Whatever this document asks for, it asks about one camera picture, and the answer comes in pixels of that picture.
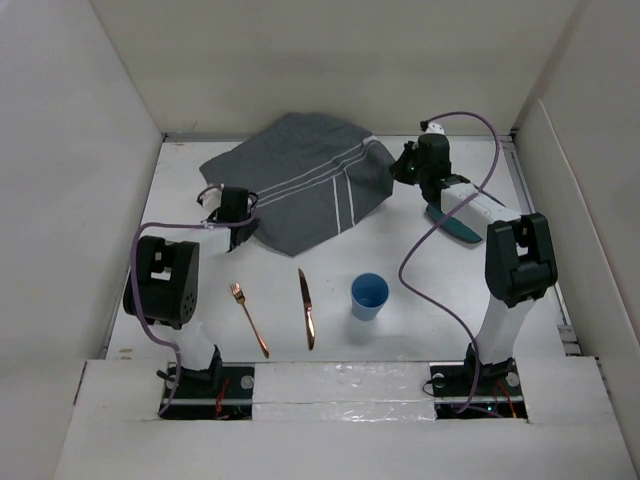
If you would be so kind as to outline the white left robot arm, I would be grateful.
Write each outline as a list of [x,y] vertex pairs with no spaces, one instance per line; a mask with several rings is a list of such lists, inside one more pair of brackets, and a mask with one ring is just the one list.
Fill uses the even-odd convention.
[[220,204],[196,224],[146,222],[140,225],[130,250],[130,273],[123,308],[137,318],[147,338],[171,349],[176,371],[163,377],[188,381],[201,396],[222,387],[221,354],[193,316],[199,291],[200,255],[229,253],[257,230],[257,193],[246,188],[210,185],[196,199],[203,205],[213,192]]

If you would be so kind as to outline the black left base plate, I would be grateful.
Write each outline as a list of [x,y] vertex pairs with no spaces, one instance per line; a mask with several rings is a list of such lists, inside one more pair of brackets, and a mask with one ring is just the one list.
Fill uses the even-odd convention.
[[164,420],[244,421],[252,419],[254,364],[223,364],[214,385],[182,380]]

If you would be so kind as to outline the grey striped placemat cloth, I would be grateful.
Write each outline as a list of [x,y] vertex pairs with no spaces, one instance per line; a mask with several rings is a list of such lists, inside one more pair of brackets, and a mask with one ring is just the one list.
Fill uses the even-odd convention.
[[289,113],[200,172],[209,184],[257,194],[256,238],[295,257],[356,226],[388,199],[393,162],[363,127],[321,113]]

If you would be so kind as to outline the copper knife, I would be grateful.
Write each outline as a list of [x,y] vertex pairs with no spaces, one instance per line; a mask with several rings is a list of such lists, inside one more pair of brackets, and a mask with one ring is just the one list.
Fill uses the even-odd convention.
[[307,347],[309,351],[312,351],[314,349],[316,339],[315,325],[312,317],[312,300],[306,276],[301,269],[298,269],[298,275],[304,308]]

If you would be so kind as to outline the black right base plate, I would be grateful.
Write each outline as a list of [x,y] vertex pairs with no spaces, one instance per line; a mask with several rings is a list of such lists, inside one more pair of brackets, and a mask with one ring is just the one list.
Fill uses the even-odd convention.
[[481,376],[472,389],[474,370],[461,362],[430,365],[422,391],[433,399],[438,420],[528,418],[517,369],[498,377]]

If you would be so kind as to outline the blue plastic cup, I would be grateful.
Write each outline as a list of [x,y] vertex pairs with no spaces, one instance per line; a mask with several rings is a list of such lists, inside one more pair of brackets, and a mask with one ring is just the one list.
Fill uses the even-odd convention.
[[352,313],[361,321],[373,320],[386,304],[390,289],[386,280],[375,273],[364,273],[351,284]]

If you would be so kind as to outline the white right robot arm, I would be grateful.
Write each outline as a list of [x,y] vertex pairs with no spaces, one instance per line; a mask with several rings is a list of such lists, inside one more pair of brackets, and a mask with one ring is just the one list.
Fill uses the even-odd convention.
[[400,183],[419,186],[427,205],[441,212],[440,222],[455,219],[485,241],[490,299],[467,349],[462,381],[471,392],[486,393],[511,369],[526,317],[557,282],[549,222],[540,213],[524,214],[502,205],[454,174],[443,134],[427,133],[407,142],[390,173]]

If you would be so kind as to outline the copper fork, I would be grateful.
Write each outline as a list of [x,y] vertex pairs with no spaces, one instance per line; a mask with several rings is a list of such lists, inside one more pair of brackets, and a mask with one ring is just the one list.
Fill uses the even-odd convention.
[[238,305],[240,305],[241,308],[243,309],[244,314],[245,314],[245,316],[246,316],[246,318],[247,318],[247,320],[248,320],[248,322],[250,324],[250,327],[251,327],[251,329],[253,331],[253,334],[254,334],[254,336],[255,336],[258,344],[259,344],[259,347],[261,349],[262,355],[264,356],[265,359],[269,359],[271,357],[270,350],[269,350],[269,348],[267,346],[267,343],[265,342],[264,338],[262,337],[261,333],[257,329],[257,327],[256,327],[256,325],[254,323],[254,320],[253,320],[253,318],[252,318],[252,316],[251,316],[251,314],[250,314],[250,312],[249,312],[249,310],[248,310],[248,308],[246,306],[246,297],[244,295],[244,292],[243,292],[241,286],[237,282],[234,282],[234,283],[232,283],[230,285],[230,291],[231,291],[231,294],[233,295],[236,303]]

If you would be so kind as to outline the teal square plate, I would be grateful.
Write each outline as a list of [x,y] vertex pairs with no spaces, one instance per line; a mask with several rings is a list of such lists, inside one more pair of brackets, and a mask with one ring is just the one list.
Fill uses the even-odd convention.
[[467,244],[479,244],[483,241],[483,238],[480,235],[453,217],[448,218],[446,221],[442,221],[445,214],[435,205],[430,203],[427,204],[426,215],[434,224],[440,222],[439,228],[456,240]]

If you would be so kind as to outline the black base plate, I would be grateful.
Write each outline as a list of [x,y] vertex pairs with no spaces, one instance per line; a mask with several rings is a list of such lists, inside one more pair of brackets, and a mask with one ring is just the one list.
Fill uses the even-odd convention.
[[182,380],[164,420],[244,421],[252,419],[254,364],[223,364],[214,385]]
[[498,377],[481,376],[472,389],[474,370],[461,362],[430,365],[422,391],[433,399],[438,420],[528,418],[517,369]]

